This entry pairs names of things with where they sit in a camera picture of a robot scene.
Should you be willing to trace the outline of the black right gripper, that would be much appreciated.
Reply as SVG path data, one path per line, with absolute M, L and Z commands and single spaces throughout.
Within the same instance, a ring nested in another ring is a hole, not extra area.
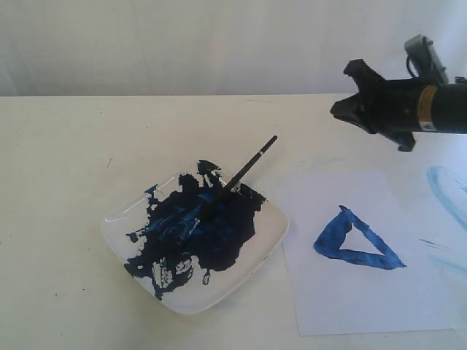
M 447 85 L 421 78 L 386 80 L 363 59 L 351 60 L 344 74 L 359 93 L 335 102 L 330 113 L 368 134 L 383 135 L 401 152 L 413 150 L 415 133 L 466 133 L 465 80 Z

